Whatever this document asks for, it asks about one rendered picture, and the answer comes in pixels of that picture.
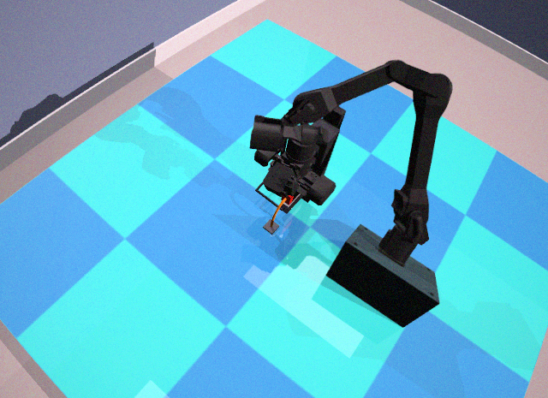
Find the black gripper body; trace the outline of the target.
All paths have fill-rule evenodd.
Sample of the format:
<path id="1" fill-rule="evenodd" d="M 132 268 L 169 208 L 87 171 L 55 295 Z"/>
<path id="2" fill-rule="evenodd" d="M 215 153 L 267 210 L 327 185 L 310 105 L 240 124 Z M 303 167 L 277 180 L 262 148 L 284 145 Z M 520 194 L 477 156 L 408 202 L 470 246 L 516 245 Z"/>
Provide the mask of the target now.
<path id="1" fill-rule="evenodd" d="M 300 187 L 307 191 L 307 197 L 313 203 L 315 203 L 316 205 L 322 205 L 333 194 L 337 185 L 333 180 L 325 175 L 319 176 L 313 171 L 308 171 L 313 165 L 311 161 L 312 158 L 316 155 L 316 151 L 314 151 L 313 156 L 306 161 L 294 160 L 292 157 L 289 156 L 287 151 L 285 151 L 285 153 L 280 156 L 278 153 L 282 151 L 282 147 L 281 149 L 278 149 L 277 152 L 257 150 L 254 153 L 254 161 L 259 163 L 263 167 L 266 167 L 268 163 L 273 160 L 270 163 L 270 166 L 272 167 L 276 157 L 280 157 L 282 161 L 287 165 L 289 165 L 290 163 L 294 164 L 300 172 L 300 177 L 297 179 L 300 183 Z"/>

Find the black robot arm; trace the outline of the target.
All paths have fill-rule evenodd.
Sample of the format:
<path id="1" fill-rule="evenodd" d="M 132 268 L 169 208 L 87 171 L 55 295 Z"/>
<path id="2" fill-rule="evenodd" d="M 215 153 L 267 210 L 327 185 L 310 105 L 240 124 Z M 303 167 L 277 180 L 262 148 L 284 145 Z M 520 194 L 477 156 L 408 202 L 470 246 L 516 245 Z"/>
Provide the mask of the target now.
<path id="1" fill-rule="evenodd" d="M 413 91 L 416 121 L 407 178 L 401 190 L 394 189 L 391 206 L 395 225 L 380 241 L 378 251 L 405 267 L 417 245 L 429 240 L 427 184 L 438 121 L 447 109 L 453 90 L 449 77 L 441 73 L 430 74 L 400 60 L 388 61 L 337 85 L 298 94 L 293 107 L 282 119 L 255 115 L 249 149 L 277 152 L 288 139 L 286 151 L 289 156 L 306 161 L 313 156 L 317 144 L 328 144 L 328 134 L 322 126 L 299 124 L 315 123 L 337 106 L 393 81 Z M 300 172 L 294 164 L 287 165 L 276 157 L 263 184 L 269 192 L 287 198 L 294 196 L 299 177 Z"/>

